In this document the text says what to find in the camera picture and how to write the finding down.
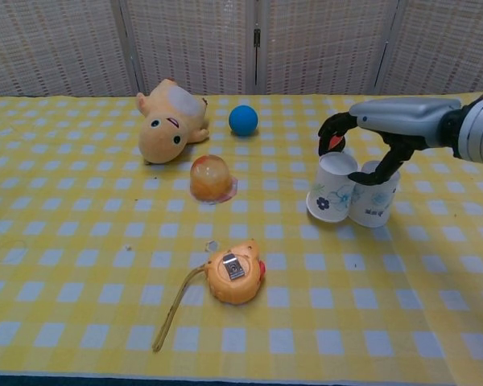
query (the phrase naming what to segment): wicker screen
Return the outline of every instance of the wicker screen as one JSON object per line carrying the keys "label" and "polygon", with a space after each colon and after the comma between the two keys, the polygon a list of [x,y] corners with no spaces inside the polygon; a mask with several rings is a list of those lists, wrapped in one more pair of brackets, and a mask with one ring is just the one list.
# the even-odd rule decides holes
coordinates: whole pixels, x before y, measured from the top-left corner
{"label": "wicker screen", "polygon": [[0,96],[126,96],[108,0],[0,0]]}
{"label": "wicker screen", "polygon": [[245,0],[128,0],[146,92],[170,77],[189,92],[246,92]]}
{"label": "wicker screen", "polygon": [[406,3],[381,93],[483,90],[483,0]]}
{"label": "wicker screen", "polygon": [[361,93],[374,82],[396,0],[273,0],[268,93]]}

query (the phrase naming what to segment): small debris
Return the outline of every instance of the small debris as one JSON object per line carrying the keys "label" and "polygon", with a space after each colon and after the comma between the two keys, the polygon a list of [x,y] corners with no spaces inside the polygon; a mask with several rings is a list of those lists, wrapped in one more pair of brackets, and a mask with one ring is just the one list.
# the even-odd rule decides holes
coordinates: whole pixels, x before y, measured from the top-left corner
{"label": "small debris", "polygon": [[205,252],[216,252],[218,250],[218,243],[215,240],[208,241],[204,250]]}

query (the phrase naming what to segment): plush toy face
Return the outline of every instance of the plush toy face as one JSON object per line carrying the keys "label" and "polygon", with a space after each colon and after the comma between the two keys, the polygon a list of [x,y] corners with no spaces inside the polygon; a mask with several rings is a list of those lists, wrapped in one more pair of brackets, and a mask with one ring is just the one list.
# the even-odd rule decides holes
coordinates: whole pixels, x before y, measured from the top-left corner
{"label": "plush toy face", "polygon": [[177,157],[188,142],[188,128],[176,117],[149,114],[142,123],[139,149],[151,163],[165,163]]}

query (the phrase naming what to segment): plush toy ear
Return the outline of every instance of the plush toy ear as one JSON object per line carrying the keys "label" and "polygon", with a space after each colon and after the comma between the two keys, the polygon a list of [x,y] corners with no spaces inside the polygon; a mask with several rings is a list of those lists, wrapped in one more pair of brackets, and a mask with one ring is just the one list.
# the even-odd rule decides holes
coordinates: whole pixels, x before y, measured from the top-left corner
{"label": "plush toy ear", "polygon": [[139,112],[144,116],[148,114],[147,99],[140,92],[136,94],[136,107],[138,107]]}

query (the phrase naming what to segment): plush toy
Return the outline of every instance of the plush toy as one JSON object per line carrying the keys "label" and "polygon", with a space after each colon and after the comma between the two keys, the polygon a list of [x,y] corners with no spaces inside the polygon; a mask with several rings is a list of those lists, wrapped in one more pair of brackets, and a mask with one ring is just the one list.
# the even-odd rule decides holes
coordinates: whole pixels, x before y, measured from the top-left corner
{"label": "plush toy", "polygon": [[209,137],[205,117],[208,102],[193,96],[174,80],[165,79],[149,96],[136,95],[136,106],[145,117],[138,147],[145,163],[166,163],[188,143]]}

